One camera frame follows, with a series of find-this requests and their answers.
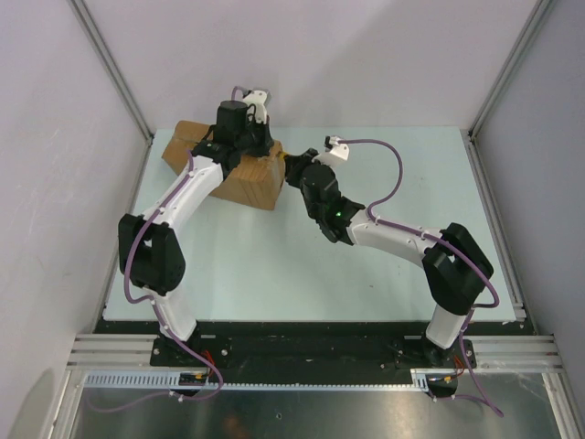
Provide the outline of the left aluminium frame post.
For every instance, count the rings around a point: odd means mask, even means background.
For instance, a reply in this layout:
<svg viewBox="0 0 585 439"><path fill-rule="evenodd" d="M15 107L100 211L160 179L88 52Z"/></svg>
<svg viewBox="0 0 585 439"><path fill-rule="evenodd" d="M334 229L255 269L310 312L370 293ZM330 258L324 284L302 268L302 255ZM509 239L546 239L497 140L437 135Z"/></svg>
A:
<svg viewBox="0 0 585 439"><path fill-rule="evenodd" d="M134 125L143 139L146 142L151 142L154 138L153 131L149 127L129 84L124 78L124 75L87 3L83 0L68 0L67 4L73 15L78 20L82 31L90 42L91 47L103 66L106 75L110 79L113 88L118 93L122 104L130 115Z"/></svg>

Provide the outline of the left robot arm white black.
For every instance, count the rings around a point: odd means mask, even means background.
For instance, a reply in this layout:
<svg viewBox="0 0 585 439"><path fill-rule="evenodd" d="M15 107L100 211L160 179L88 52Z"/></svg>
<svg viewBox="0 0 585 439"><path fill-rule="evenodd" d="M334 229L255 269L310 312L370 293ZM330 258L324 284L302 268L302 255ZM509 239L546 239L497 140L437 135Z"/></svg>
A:
<svg viewBox="0 0 585 439"><path fill-rule="evenodd" d="M273 140L268 100L268 92L251 90L239 100L221 102L215 123L185 151L186 164L173 184L142 214L126 214L118 223L125 298L133 305L151 305L163 333L173 338L171 356L185 366L200 359L202 344L191 337L197 320L180 285L186 259L178 234L243 156L269 154Z"/></svg>

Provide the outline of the aluminium frame post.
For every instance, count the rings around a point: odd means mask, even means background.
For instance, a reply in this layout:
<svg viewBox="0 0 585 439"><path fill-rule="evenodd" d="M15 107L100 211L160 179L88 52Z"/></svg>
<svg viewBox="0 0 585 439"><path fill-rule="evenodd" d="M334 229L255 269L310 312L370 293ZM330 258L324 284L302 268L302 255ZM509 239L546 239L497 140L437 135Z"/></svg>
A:
<svg viewBox="0 0 585 439"><path fill-rule="evenodd" d="M545 25L548 16L558 2L554 0L538 0L531 10L526 23L523 25L516 41L500 69L493 86L490 88L478 113L473 119L467 134L474 141L482 131L491 113L503 98L507 88L511 85L521 63L531 49L537 36Z"/></svg>
<svg viewBox="0 0 585 439"><path fill-rule="evenodd" d="M103 66L106 75L110 79L113 88L118 93L122 104L130 115L134 125L143 139L146 142L151 142L154 138L153 131L149 127L129 84L124 78L124 75L87 3L83 0L68 0L67 4L73 15L78 20L82 31L90 42L91 47Z"/></svg>

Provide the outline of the brown cardboard express box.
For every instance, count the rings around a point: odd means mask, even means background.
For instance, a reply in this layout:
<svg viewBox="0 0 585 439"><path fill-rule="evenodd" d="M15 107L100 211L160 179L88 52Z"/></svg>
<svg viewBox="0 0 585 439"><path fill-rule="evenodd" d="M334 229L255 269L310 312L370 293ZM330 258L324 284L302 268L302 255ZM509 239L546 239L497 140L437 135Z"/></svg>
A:
<svg viewBox="0 0 585 439"><path fill-rule="evenodd" d="M177 123L171 140L162 153L162 158L177 175L187 164L187 151L194 149L209 128L209 125L203 123ZM243 156L239 165L211 195L255 209L274 210L282 190L284 175L282 143L275 140L268 156Z"/></svg>

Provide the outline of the right aluminium frame post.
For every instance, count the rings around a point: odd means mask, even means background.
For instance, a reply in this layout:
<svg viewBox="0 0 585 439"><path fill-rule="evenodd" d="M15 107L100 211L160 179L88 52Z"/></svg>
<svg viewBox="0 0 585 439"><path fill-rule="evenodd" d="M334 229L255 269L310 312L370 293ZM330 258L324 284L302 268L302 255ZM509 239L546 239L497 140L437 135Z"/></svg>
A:
<svg viewBox="0 0 585 439"><path fill-rule="evenodd" d="M538 0L531 10L526 23L523 25L516 41L500 69L493 86L490 88L478 113L473 119L467 134L474 141L482 131L491 113L503 98L507 88L511 85L521 63L531 49L537 36L545 25L548 16L558 2L554 0Z"/></svg>

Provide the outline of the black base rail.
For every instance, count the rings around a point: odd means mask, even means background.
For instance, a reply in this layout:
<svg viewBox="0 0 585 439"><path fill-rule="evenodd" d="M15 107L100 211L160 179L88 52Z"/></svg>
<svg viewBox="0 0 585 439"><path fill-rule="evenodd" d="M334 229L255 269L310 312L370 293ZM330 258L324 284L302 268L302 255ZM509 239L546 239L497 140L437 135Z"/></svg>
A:
<svg viewBox="0 0 585 439"><path fill-rule="evenodd" d="M107 321L100 335L154 337L149 363L155 367L203 368L213 363L230 383L398 384L412 369L452 369L456 360L475 365L480 337L533 336L528 322L473 322L463 343L454 343L439 366L420 355L423 332L414 323L310 323L201 321L183 348L153 321Z"/></svg>

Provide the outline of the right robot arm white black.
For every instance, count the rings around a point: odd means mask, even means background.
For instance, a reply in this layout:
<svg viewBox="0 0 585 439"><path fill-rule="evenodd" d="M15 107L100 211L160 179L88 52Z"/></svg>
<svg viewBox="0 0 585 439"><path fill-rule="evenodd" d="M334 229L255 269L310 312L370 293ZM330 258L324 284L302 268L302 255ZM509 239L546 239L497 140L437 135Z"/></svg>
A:
<svg viewBox="0 0 585 439"><path fill-rule="evenodd" d="M313 148L286 155L287 184L300 190L309 218L330 242L374 248L424 271L435 308L419 353L429 365L444 366L479 307L477 297L493 288L493 265L461 224L426 230L375 217L366 206L341 194L331 159L331 153L319 154Z"/></svg>

